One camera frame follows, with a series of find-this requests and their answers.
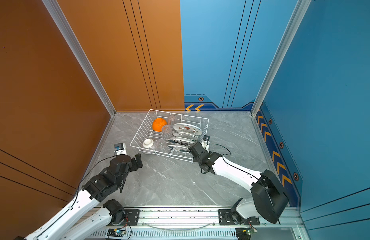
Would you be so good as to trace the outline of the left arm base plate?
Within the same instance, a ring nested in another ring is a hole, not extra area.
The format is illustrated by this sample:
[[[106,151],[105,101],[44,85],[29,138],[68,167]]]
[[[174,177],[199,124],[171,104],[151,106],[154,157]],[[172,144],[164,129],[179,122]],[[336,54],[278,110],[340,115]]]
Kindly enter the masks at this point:
[[[140,218],[139,209],[126,209],[112,216],[111,226],[137,226]]]

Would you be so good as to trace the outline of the white plate flower outline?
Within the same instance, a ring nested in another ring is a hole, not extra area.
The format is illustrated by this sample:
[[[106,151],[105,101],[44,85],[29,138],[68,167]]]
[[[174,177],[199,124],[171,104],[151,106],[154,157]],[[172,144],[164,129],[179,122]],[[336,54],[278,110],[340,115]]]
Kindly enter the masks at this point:
[[[181,137],[169,138],[168,142],[171,144],[183,145],[183,146],[190,146],[195,143],[194,140],[187,139],[187,138],[181,138]]]

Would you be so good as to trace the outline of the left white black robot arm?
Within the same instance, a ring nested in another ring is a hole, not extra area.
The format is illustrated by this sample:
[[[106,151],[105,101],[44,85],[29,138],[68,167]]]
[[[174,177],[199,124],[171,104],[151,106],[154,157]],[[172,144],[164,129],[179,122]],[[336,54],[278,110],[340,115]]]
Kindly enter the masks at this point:
[[[71,202],[25,239],[84,240],[108,224],[127,225],[125,208],[117,200],[104,200],[117,190],[123,190],[129,173],[142,167],[141,154],[133,158],[117,155],[107,168],[78,189]]]

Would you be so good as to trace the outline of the green rimmed white plate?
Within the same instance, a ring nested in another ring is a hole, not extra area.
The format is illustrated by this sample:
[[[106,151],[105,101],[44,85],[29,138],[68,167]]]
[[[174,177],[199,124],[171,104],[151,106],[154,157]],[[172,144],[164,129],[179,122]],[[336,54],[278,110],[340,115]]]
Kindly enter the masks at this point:
[[[189,152],[188,147],[187,146],[183,146],[183,145],[168,145],[168,148],[171,151],[178,151],[178,152],[183,152],[183,153]]]

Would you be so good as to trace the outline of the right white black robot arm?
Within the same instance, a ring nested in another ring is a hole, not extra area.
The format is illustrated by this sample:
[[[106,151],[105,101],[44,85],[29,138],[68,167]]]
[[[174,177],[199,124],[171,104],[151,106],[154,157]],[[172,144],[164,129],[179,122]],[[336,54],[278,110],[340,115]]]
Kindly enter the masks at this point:
[[[251,193],[251,200],[239,199],[231,208],[233,221],[245,224],[251,217],[262,217],[276,224],[289,204],[289,196],[275,173],[254,171],[229,161],[224,155],[209,152],[196,142],[188,147],[202,174],[225,177]]]

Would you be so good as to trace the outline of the white wire dish rack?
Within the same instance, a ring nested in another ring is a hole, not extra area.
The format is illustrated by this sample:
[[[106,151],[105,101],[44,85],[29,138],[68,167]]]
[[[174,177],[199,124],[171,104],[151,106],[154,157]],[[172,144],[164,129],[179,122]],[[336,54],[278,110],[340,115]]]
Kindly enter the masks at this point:
[[[209,119],[149,110],[130,146],[141,153],[193,162],[188,147],[207,135]]]

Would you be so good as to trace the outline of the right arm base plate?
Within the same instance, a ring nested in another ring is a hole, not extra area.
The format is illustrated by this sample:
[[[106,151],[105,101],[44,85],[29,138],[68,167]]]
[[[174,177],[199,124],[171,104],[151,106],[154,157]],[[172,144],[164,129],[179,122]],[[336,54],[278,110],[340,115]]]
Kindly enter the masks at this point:
[[[245,225],[245,226],[259,226],[259,217],[242,218],[238,213],[232,212],[231,209],[219,209],[218,219],[221,226],[230,225]]]

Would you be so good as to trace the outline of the white plate red pattern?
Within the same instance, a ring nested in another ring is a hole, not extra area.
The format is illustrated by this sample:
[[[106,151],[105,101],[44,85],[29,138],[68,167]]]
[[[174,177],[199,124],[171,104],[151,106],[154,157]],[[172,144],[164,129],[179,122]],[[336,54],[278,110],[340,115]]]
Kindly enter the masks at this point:
[[[187,124],[187,123],[174,124],[173,128],[174,130],[178,132],[190,133],[195,136],[201,136],[203,134],[203,131],[201,130],[201,128],[191,125],[191,124]]]

